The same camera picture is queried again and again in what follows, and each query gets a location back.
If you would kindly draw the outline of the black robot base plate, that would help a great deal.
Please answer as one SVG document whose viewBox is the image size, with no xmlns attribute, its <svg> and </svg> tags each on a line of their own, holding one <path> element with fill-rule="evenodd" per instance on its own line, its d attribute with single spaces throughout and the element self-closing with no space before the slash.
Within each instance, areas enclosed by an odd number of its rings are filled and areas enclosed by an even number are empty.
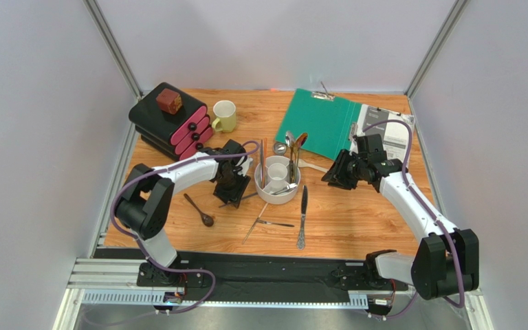
<svg viewBox="0 0 528 330">
<path fill-rule="evenodd" d="M 182 251 L 165 272 L 148 262 L 138 270 L 139 287 L 174 287 L 197 300 L 253 303 L 345 303 L 349 291 L 408 291 L 408 285 L 380 280 L 361 260 L 256 256 Z"/>
</svg>

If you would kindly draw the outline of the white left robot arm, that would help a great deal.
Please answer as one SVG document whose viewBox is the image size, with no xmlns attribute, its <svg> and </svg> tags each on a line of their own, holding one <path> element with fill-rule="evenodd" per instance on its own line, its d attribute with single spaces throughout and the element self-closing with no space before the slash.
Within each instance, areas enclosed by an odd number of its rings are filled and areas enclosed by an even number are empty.
<svg viewBox="0 0 528 330">
<path fill-rule="evenodd" d="M 138 244 L 149 263 L 169 271 L 178 257 L 164 231 L 173 197 L 195 184 L 212 182 L 215 197 L 238 208 L 251 180 L 246 173 L 250 156 L 260 147 L 250 143 L 251 151 L 246 144 L 228 140 L 222 148 L 206 147 L 170 165 L 138 164 L 111 202 L 113 226 Z"/>
</svg>

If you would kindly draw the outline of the iridescent blue purple spoon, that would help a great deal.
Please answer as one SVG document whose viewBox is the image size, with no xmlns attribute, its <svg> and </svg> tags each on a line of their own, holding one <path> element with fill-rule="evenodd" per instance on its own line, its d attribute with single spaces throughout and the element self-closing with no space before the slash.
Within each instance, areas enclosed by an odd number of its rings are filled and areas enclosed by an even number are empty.
<svg viewBox="0 0 528 330">
<path fill-rule="evenodd" d="M 304 143 L 307 141 L 308 133 L 302 133 L 295 141 L 294 144 L 294 179 L 296 181 L 296 175 L 298 170 L 298 161 L 300 158 L 300 150 L 303 147 Z"/>
</svg>

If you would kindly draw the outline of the gold spoon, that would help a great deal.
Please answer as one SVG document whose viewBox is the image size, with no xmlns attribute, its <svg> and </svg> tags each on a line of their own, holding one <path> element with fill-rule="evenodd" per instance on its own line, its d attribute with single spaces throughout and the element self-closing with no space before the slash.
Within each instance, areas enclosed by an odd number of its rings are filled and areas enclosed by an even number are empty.
<svg viewBox="0 0 528 330">
<path fill-rule="evenodd" d="M 303 135 L 299 135 L 292 143 L 291 143 L 291 183 L 296 182 L 296 170 L 298 168 L 297 161 L 298 161 L 298 152 L 300 148 L 300 142 L 301 137 Z"/>
</svg>

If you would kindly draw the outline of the orange chopstick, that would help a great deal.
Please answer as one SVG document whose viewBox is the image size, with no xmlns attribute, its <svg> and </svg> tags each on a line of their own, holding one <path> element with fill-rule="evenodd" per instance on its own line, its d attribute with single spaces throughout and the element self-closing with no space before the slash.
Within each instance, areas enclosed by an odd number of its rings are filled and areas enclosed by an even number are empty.
<svg viewBox="0 0 528 330">
<path fill-rule="evenodd" d="M 266 160 L 267 160 L 267 138 L 265 137 L 261 142 L 261 188 L 266 187 Z"/>
</svg>

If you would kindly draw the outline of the silver table knife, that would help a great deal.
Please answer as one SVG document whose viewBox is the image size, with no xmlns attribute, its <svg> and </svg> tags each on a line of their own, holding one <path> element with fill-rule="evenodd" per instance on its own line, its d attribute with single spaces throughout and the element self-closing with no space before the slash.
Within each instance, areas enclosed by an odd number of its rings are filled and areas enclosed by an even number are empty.
<svg viewBox="0 0 528 330">
<path fill-rule="evenodd" d="M 306 221 L 307 206 L 308 206 L 308 188 L 307 186 L 303 186 L 301 206 L 300 206 L 300 227 L 299 227 L 298 239 L 296 243 L 296 247 L 299 250 L 303 250 L 306 246 L 305 221 Z"/>
</svg>

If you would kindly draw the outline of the dark grey chopstick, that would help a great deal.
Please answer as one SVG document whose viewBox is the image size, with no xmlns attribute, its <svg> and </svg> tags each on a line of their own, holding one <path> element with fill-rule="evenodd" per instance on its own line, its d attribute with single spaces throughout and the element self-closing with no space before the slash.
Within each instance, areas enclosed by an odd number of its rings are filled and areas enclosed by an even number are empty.
<svg viewBox="0 0 528 330">
<path fill-rule="evenodd" d="M 240 204 L 242 201 L 244 201 L 244 200 L 246 200 L 246 199 L 249 199 L 249 198 L 251 198 L 251 197 L 257 196 L 257 195 L 258 195 L 257 192 L 253 192 L 253 193 L 251 193 L 251 194 L 244 195 L 244 196 L 243 196 L 243 197 L 242 197 L 237 203 L 225 203 L 225 204 L 220 205 L 219 208 L 224 208 L 224 207 L 226 207 L 226 206 L 234 206 L 235 208 L 238 208 L 238 207 L 239 207 L 239 204 Z"/>
</svg>

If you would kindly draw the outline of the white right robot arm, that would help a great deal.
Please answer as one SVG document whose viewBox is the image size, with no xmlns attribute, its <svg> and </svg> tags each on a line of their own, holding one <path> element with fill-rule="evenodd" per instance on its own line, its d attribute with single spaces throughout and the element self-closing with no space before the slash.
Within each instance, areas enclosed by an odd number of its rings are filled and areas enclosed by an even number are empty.
<svg viewBox="0 0 528 330">
<path fill-rule="evenodd" d="M 425 300 L 479 288 L 479 238 L 447 220 L 424 196 L 400 159 L 389 159 L 378 134 L 356 136 L 356 151 L 341 150 L 322 177 L 329 186 L 351 190 L 367 182 L 402 216 L 419 243 L 414 256 L 396 250 L 367 254 L 375 280 L 412 285 Z"/>
</svg>

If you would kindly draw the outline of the silver spoon dark handle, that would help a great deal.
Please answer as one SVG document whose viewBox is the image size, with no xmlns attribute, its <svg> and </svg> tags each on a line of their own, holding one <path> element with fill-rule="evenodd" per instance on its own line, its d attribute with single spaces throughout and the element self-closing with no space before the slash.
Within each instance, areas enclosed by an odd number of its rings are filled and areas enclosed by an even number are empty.
<svg viewBox="0 0 528 330">
<path fill-rule="evenodd" d="M 285 142 L 289 150 L 289 180 L 291 183 L 296 182 L 296 165 L 295 165 L 295 153 L 294 145 L 296 139 L 291 131 L 285 132 Z"/>
</svg>

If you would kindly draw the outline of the dark brown wooden spoon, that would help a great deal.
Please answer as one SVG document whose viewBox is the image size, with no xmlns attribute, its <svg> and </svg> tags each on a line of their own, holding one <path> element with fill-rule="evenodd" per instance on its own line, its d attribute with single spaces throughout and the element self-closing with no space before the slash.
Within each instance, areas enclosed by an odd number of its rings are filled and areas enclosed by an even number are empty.
<svg viewBox="0 0 528 330">
<path fill-rule="evenodd" d="M 198 206 L 197 204 L 192 200 L 192 198 L 184 193 L 184 198 L 191 204 L 191 206 L 199 213 L 200 217 L 201 217 L 201 222 L 206 226 L 206 227 L 212 227 L 214 224 L 215 224 L 215 220 L 213 219 L 213 217 L 211 217 L 209 214 L 206 214 L 205 212 L 203 212 Z"/>
</svg>

